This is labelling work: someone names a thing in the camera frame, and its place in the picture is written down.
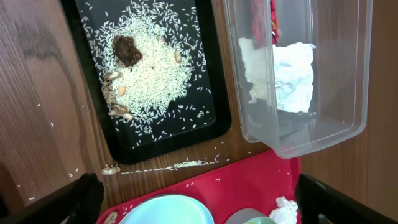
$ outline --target crumpled paper towel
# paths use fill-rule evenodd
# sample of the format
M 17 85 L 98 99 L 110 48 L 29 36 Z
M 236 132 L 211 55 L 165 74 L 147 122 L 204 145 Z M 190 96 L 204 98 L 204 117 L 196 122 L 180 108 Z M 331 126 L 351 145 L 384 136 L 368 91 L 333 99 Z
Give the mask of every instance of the crumpled paper towel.
M 248 82 L 253 83 L 249 92 L 252 100 L 268 100 L 268 81 L 266 74 L 266 48 L 254 49 L 251 39 L 240 38 L 239 46 L 246 69 Z M 287 47 L 272 46 L 277 107 L 286 112 L 307 113 L 313 91 L 313 44 L 298 42 Z
M 276 224 L 296 224 L 297 223 L 297 203 L 293 200 L 288 201 L 285 197 L 276 199 L 278 208 L 269 215 Z

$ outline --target wood grain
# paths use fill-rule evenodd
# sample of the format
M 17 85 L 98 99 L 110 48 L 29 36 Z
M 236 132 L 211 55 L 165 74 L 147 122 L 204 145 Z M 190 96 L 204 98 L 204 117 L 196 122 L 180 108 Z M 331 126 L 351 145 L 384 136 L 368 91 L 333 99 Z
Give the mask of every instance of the wood grain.
M 365 24 L 358 25 L 358 21 L 366 21 L 361 17 L 362 14 L 359 14 L 364 11 L 366 16 L 366 7 L 360 7 L 358 1 L 336 0 L 317 3 L 318 44 L 315 56 L 318 57 L 317 73 L 320 74 L 317 78 L 322 103 L 320 116 L 345 121 L 348 124 L 358 120 L 360 122 L 361 117 L 356 116 L 355 110 L 361 108 L 355 107 L 355 101 L 361 99 L 362 95 L 356 98 L 361 89 L 357 93 L 355 89 L 356 82 L 363 79 L 363 69 L 358 69 L 364 67 L 361 63 L 363 58 L 357 62 L 357 50 L 360 49 L 363 53 L 365 29 L 361 26 Z M 364 203 L 367 141 L 366 129 L 359 136 L 343 143 L 303 156 L 302 170 Z
M 220 163 L 103 177 L 102 168 L 117 164 L 109 155 L 59 2 L 0 0 L 0 97 L 5 102 L 0 109 L 0 163 L 14 180 L 10 184 L 21 185 L 18 191 L 25 205 L 34 201 L 28 198 L 39 199 L 84 172 L 95 172 L 105 185 L 105 210 L 268 150 L 242 137 L 224 9 L 221 1 L 214 4 L 233 116 L 231 129 L 218 139 L 121 169 L 168 167 L 186 158 L 212 161 L 218 154 Z
M 344 1 L 344 4 L 343 10 L 355 7 L 352 2 Z M 210 160 L 217 154 L 221 162 L 173 172 L 103 177 L 100 170 L 106 164 L 117 164 L 109 155 L 59 2 L 0 0 L 0 99 L 4 105 L 0 108 L 0 194 L 7 195 L 4 199 L 12 213 L 22 209 L 23 204 L 34 201 L 28 198 L 39 199 L 84 172 L 95 172 L 104 182 L 105 210 L 224 166 L 226 159 L 234 162 L 268 150 L 263 144 L 249 144 L 242 138 L 224 6 L 219 0 L 214 0 L 213 5 L 233 117 L 231 129 L 218 139 L 121 168 L 122 172 L 154 169 L 172 166 L 186 158 L 190 161 Z M 374 8 L 369 125 L 353 139 L 304 156 L 302 169 L 350 197 L 398 219 L 395 213 L 398 183 L 394 178 L 394 159 L 398 156 L 394 137 L 398 126 L 394 117 L 398 69 L 398 46 L 395 43 L 398 33 L 394 21 L 398 14 L 394 10 L 398 5 L 395 0 L 375 1 Z M 325 11 L 323 15 L 323 22 L 327 23 L 330 22 L 327 16 L 333 14 Z M 347 27 L 329 28 L 342 36 L 353 32 Z M 327 26 L 323 26 L 322 31 L 330 32 Z M 321 65 L 322 69 L 332 71 L 352 71 L 351 67 L 336 68 L 327 62 L 321 62 Z
M 303 172 L 395 220 L 398 31 L 391 26 L 398 19 L 397 8 L 395 0 L 374 1 L 367 128 L 353 139 L 302 157 Z

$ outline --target black tray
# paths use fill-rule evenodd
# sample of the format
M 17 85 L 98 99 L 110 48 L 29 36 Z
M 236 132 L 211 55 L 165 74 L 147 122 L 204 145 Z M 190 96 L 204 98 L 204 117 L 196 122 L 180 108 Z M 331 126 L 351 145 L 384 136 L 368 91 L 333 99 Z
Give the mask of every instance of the black tray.
M 207 61 L 207 69 L 204 69 L 206 69 L 207 72 L 202 72 L 202 78 L 195 82 L 192 82 L 192 80 L 198 73 L 192 72 L 192 78 L 189 81 L 192 85 L 187 88 L 187 96 L 185 98 L 179 98 L 169 104 L 168 113 L 170 113 L 171 117 L 174 115 L 172 113 L 173 110 L 174 113 L 176 113 L 177 110 L 180 109 L 182 112 L 178 115 L 183 115 L 181 117 L 185 118 L 185 122 L 182 119 L 177 119 L 178 117 L 173 119 L 166 116 L 167 118 L 164 119 L 164 122 L 156 124 L 155 121 L 152 123 L 154 136 L 159 137 L 163 130 L 168 133 L 167 135 L 162 135 L 162 138 L 157 141 L 153 140 L 151 134 L 138 137 L 137 133 L 134 132 L 134 127 L 130 127 L 131 123 L 125 124 L 119 122 L 117 124 L 116 121 L 119 120 L 118 118 L 111 119 L 111 117 L 108 116 L 109 109 L 103 98 L 101 83 L 98 79 L 100 71 L 95 67 L 88 43 L 90 38 L 87 38 L 86 31 L 81 23 L 81 18 L 83 17 L 82 11 L 88 11 L 91 7 L 85 2 L 86 1 L 81 0 L 76 0 L 76 2 L 61 0 L 96 113 L 101 123 L 109 151 L 116 161 L 122 164 L 135 164 L 183 147 L 217 138 L 227 132 L 231 126 L 231 114 L 229 111 L 228 94 L 224 80 L 211 0 L 165 1 L 169 4 L 174 4 L 174 7 L 177 8 L 191 8 L 192 6 L 196 6 L 201 41 L 203 42 L 203 51 Z M 103 16 L 94 16 L 96 19 L 90 18 L 88 20 L 93 21 L 91 26 L 97 26 L 97 28 L 107 20 L 112 22 L 112 19 L 118 18 L 119 16 L 111 18 L 111 15 L 115 14 L 115 12 L 119 12 L 121 16 L 122 9 L 130 4 L 130 1 L 126 0 L 116 2 L 95 0 L 92 2 L 93 7 L 103 14 Z M 93 12 L 90 10 L 90 14 L 95 15 L 95 9 L 91 9 Z M 105 16 L 104 11 L 107 11 L 109 17 Z M 198 97 L 198 93 L 200 92 L 198 92 L 197 88 L 201 86 L 203 90 Z M 178 108 L 178 105 L 193 105 L 196 110 L 186 110 L 185 107 L 184 109 Z M 204 112 L 208 111 L 208 113 L 205 113 L 204 117 L 197 118 L 197 114 L 200 110 Z

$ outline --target red object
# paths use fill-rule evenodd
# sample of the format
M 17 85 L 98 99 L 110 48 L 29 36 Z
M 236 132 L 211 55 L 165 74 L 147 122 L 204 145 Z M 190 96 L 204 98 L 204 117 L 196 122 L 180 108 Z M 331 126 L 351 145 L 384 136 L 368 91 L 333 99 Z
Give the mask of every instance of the red object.
M 265 47 L 264 35 L 266 33 L 266 25 L 264 18 L 264 1 L 270 1 L 271 7 L 271 26 L 272 26 L 272 44 L 279 41 L 278 19 L 276 13 L 275 0 L 252 0 L 251 12 L 253 14 L 252 31 L 253 38 L 256 40 L 256 47 Z
M 277 197 L 294 200 L 299 174 L 298 158 L 281 159 L 269 150 L 110 208 L 97 223 L 103 224 L 113 211 L 118 212 L 116 223 L 119 223 L 140 203 L 163 194 L 181 194 L 199 200 L 209 209 L 216 224 L 225 223 L 234 212 L 243 208 L 269 215 L 277 208 Z

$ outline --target brown lump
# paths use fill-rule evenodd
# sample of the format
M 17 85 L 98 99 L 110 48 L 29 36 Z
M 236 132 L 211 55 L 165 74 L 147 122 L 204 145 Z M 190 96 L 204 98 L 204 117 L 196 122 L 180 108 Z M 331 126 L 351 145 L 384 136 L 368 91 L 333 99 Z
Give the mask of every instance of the brown lump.
M 142 59 L 142 53 L 134 45 L 132 37 L 115 37 L 113 39 L 113 52 L 127 67 L 135 65 Z

